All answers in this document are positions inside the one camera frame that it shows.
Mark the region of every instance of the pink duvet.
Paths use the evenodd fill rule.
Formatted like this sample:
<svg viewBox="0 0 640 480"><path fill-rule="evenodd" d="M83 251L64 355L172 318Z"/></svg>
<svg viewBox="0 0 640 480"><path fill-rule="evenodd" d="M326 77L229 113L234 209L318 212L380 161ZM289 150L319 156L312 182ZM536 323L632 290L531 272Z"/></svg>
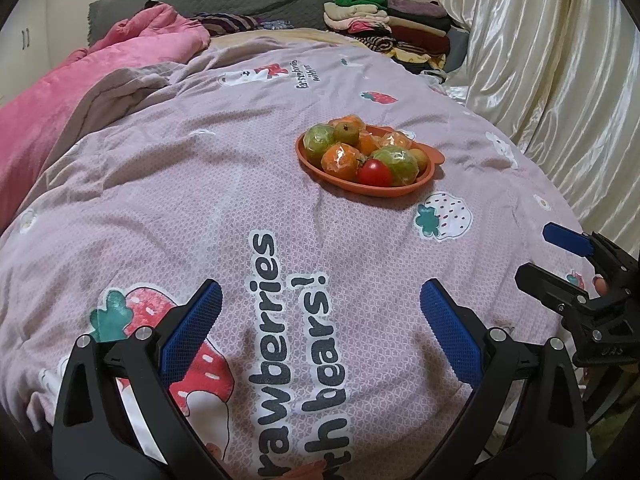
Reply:
<svg viewBox="0 0 640 480"><path fill-rule="evenodd" d="M0 108L0 232L12 220L84 94L108 73L162 61L187 62L209 44L199 23L167 4L113 25L91 48L58 67Z"/></svg>

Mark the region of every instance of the cherry tomato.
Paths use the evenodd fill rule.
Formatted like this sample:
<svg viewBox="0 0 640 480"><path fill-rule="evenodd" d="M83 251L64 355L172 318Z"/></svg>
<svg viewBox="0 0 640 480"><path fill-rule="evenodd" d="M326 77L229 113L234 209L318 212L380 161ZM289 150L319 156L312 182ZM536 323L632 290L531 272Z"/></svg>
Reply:
<svg viewBox="0 0 640 480"><path fill-rule="evenodd" d="M390 187L393 182L391 171L382 162L370 158L358 170L358 182L365 186Z"/></svg>

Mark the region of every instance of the orange plate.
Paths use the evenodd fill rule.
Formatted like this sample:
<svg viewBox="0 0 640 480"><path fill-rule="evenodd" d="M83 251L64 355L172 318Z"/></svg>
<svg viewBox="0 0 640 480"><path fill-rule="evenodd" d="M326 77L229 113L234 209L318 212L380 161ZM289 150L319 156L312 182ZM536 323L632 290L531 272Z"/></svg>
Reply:
<svg viewBox="0 0 640 480"><path fill-rule="evenodd" d="M387 132L392 132L393 130L388 126L380 127L380 126L370 126L367 124L367 131L369 133L374 133L377 135L384 135ZM331 182L335 186L341 187L342 189L346 189L347 191L351 191L353 193L358 193L360 195L369 195L369 196L384 196L384 197L392 197L392 196L402 196L412 191L415 191L419 187L424 186L428 181L430 181L433 177L433 172L435 171L435 167L442 164L444 162L444 155L440 153L435 148L431 146L427 146L426 144L421 144L420 142L415 142L412 145L412 148L418 148L419 150L423 150L427 158L429 159L429 164L427 169L416 179L413 184L409 184L408 186L398 186L398 187L377 187L377 186L365 186L364 184L357 184L356 182L349 182L348 180L343 180L341 178L337 178L326 174L324 171L319 170L312 164L310 164L306 160L305 149L302 144L302 138L305 134L302 134L296 140L296 154L300 159L300 163L306 168L308 172L314 174L315 176L326 180L327 182Z"/></svg>

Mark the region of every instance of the white curtain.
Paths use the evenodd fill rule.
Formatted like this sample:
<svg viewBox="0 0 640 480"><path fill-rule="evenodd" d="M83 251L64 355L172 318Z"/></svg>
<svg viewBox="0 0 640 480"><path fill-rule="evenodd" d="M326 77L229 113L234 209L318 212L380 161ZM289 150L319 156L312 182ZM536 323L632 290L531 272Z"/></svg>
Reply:
<svg viewBox="0 0 640 480"><path fill-rule="evenodd" d="M640 32L620 0L440 0L470 30L447 92L535 161L580 219L640 242Z"/></svg>

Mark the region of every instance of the pink blanket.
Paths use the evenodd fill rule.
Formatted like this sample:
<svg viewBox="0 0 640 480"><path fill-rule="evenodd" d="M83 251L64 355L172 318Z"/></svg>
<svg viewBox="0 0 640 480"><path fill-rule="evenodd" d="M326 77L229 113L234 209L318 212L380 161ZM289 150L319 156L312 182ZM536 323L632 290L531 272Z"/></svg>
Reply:
<svg viewBox="0 0 640 480"><path fill-rule="evenodd" d="M0 108L0 232L12 220L84 94L108 73L162 61L187 62L209 44L199 23L162 4L113 25L91 48L58 67Z"/></svg>
<svg viewBox="0 0 640 480"><path fill-rule="evenodd" d="M141 73L153 72L166 84L144 97ZM347 114L438 148L436 179L393 199L314 180L294 143ZM593 267L542 238L548 222L582 229L540 168L366 48L253 38L186 67L119 70L82 99L53 153L0 236L0 402L23 424L52 422L79 335L155 326L213 278L222 313L170 391L235 480L323 458L327 480L418 470L470 394L420 312L425 280L537 344L559 318L517 289L518 266L594 294Z"/></svg>

